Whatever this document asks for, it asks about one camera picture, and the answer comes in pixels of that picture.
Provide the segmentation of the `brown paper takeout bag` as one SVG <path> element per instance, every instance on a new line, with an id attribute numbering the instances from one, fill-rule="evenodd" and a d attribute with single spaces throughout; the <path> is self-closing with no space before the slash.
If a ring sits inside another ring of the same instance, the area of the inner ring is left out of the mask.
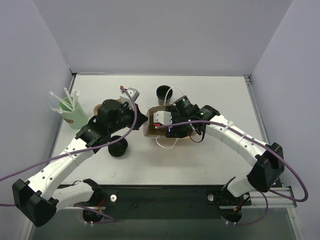
<path id="1" fill-rule="evenodd" d="M 146 116 L 148 120 L 143 124 L 143 134 L 146 138 L 153 138 L 158 146 L 163 149 L 172 149 L 177 141 L 180 139 L 174 137 L 175 139 L 172 146 L 164 146 L 159 142 L 160 139 L 169 139 L 167 137 L 167 128 L 159 128 L 164 125 L 171 125 L 173 123 L 180 123 L 182 120 L 176 120 L 174 118 L 174 113 L 176 113 L 175 107 L 170 104 L 174 89 L 179 90 L 181 96 L 184 95 L 184 92 L 178 86 L 167 86 L 161 85 L 156 90 L 156 96 L 158 105 L 151 107 Z"/>

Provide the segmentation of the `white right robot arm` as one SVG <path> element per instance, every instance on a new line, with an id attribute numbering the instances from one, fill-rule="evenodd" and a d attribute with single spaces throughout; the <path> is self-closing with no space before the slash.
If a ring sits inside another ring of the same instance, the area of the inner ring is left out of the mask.
<path id="1" fill-rule="evenodd" d="M 246 176 L 234 177 L 225 185 L 221 197 L 227 204 L 233 204 L 241 195 L 253 190 L 268 192 L 285 170 L 285 165 L 279 160 L 283 157 L 283 149 L 278 143 L 269 145 L 256 140 L 209 105 L 200 108 L 184 95 L 166 106 L 165 114 L 160 123 L 167 126 L 166 138 L 182 139 L 192 131 L 202 137 L 214 137 L 233 149 L 252 167 Z"/>

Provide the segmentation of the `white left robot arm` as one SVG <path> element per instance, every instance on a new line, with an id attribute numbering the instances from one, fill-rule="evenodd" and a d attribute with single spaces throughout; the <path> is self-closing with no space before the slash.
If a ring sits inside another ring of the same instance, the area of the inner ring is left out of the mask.
<path id="1" fill-rule="evenodd" d="M 77 203 L 95 206 L 103 199 L 102 187 L 92 179 L 76 185 L 59 185 L 86 159 L 96 154 L 101 146 L 110 142 L 111 135 L 124 128 L 138 130 L 148 117 L 138 107 L 130 108 L 129 101 L 107 99 L 84 125 L 65 152 L 51 161 L 40 172 L 12 185 L 15 206 L 36 226 L 46 224 L 57 211 Z"/>

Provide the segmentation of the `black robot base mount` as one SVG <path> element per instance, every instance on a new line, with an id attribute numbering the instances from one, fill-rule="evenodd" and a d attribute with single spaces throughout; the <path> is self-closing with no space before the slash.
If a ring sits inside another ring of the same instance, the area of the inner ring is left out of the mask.
<path id="1" fill-rule="evenodd" d="M 222 185 L 102 185 L 86 207 L 120 220 L 213 220 L 238 222 L 251 206 L 248 193 L 234 197 Z"/>

